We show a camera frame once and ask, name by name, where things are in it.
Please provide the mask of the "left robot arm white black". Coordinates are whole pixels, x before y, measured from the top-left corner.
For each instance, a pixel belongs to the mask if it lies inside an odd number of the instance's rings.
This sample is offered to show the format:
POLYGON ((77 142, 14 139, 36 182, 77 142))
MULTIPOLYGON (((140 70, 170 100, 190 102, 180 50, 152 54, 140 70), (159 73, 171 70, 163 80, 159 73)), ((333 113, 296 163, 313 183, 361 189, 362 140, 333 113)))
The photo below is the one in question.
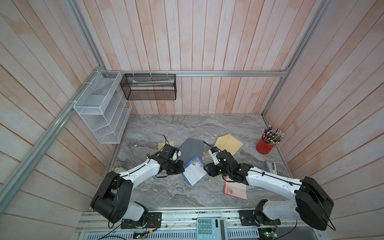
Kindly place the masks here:
POLYGON ((166 173, 165 178, 183 173, 185 169, 180 156, 178 148, 165 144, 160 151, 147 155, 147 160, 133 169, 122 173, 107 173, 91 201, 91 208, 109 223, 124 220, 136 224, 137 228, 148 227, 148 209, 131 201, 132 191, 161 172, 166 173))

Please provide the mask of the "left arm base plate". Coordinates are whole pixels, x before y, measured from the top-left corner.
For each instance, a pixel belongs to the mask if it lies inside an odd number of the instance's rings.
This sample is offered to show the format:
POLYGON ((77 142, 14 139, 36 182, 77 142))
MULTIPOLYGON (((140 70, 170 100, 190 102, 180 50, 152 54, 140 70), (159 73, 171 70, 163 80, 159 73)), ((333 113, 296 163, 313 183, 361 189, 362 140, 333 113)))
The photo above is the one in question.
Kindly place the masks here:
POLYGON ((149 212, 138 220, 123 219, 121 229, 132 230, 145 230, 145 229, 158 229, 161 227, 162 213, 161 212, 149 212))

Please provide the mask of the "blue bordered letter paper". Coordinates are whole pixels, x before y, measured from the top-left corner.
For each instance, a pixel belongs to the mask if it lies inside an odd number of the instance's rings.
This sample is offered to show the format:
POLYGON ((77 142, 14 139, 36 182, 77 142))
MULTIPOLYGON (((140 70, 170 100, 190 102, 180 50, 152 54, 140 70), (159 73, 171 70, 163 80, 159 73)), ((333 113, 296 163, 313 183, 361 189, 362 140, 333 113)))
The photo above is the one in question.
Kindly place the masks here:
POLYGON ((207 172, 204 170, 205 164, 199 156, 195 156, 184 165, 184 178, 188 184, 193 187, 207 172))

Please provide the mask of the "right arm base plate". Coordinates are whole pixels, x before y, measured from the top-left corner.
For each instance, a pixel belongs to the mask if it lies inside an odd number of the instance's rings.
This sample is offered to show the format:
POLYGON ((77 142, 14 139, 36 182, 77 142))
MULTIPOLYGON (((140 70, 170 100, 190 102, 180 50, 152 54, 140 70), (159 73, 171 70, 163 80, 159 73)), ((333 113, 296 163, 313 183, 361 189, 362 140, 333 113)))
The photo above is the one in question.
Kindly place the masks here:
POLYGON ((263 212, 256 210, 241 210, 239 217, 242 226, 278 226, 281 225, 280 219, 271 220, 263 212))

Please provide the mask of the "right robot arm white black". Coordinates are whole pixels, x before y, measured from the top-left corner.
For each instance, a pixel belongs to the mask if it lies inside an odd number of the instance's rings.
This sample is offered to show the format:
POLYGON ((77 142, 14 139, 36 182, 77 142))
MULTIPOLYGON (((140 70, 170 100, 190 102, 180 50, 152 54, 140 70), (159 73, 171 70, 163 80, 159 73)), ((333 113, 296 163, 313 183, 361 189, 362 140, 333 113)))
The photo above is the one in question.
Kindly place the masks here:
POLYGON ((212 147, 209 154, 213 162, 204 167, 209 176, 221 175, 228 183, 263 188, 286 198, 278 202, 260 200, 250 216, 241 214, 241 219, 251 225, 259 227, 288 219, 302 221, 320 231, 327 227, 335 229, 330 220, 334 202, 315 179, 285 178, 249 164, 239 164, 231 153, 216 147, 212 147))

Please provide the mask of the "grey envelope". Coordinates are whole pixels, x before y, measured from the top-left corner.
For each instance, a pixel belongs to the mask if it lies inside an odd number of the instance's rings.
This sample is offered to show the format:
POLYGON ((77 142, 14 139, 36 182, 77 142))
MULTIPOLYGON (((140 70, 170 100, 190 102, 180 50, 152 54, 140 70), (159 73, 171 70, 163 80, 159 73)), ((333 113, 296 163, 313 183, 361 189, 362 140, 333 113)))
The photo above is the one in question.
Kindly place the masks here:
POLYGON ((205 143, 202 140, 188 138, 180 146, 181 156, 180 159, 184 164, 188 163, 191 159, 198 156, 203 159, 205 143))

